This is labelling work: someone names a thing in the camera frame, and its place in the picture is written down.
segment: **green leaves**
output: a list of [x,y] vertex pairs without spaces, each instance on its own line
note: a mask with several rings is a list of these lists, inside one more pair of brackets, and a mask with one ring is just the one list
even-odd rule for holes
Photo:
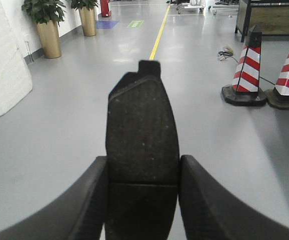
[[24,0],[21,10],[31,17],[36,24],[64,21],[64,11],[66,6],[60,0]]
[[71,8],[72,9],[82,9],[86,7],[88,10],[93,9],[94,7],[98,7],[97,0],[66,0],[67,2],[71,1]]

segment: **gold planter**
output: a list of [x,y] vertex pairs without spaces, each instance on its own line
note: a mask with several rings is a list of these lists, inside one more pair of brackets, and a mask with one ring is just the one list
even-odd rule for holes
[[79,9],[83,34],[85,36],[96,35],[96,16],[95,8],[88,10],[85,6]]
[[60,39],[56,21],[36,25],[41,47],[47,59],[61,57]]

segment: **potted plant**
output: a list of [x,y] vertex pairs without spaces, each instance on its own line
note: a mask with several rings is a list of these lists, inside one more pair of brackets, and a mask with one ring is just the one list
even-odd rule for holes
[[47,59],[61,56],[58,26],[64,20],[66,7],[60,0],[24,0],[21,9],[37,26],[43,53]]
[[71,0],[71,8],[75,10],[79,9],[82,30],[85,36],[96,35],[96,15],[94,7],[98,7],[97,0]]

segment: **wooden cabinet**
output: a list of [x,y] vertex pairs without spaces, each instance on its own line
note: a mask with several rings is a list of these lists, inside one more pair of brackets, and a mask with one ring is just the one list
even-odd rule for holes
[[289,0],[240,0],[235,33],[242,34],[241,42],[255,24],[263,35],[289,35]]

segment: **red fire extinguisher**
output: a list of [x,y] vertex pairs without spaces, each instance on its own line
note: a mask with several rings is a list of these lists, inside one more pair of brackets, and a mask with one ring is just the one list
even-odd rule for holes
[[101,16],[103,17],[110,17],[111,11],[110,11],[110,0],[101,0]]

